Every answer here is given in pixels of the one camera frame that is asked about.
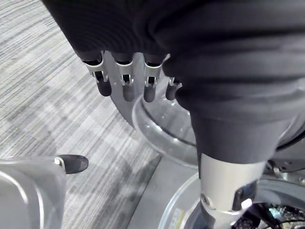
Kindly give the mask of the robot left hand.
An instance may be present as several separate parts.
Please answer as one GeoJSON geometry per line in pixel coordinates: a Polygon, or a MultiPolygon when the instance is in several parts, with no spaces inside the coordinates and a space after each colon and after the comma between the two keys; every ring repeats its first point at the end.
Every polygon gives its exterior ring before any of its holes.
{"type": "Polygon", "coordinates": [[[302,0],[46,0],[44,5],[110,96],[111,53],[122,95],[134,99],[133,56],[145,63],[144,99],[164,72],[167,98],[190,114],[202,219],[188,228],[279,229],[255,203],[266,164],[289,133],[305,134],[302,0]]]}

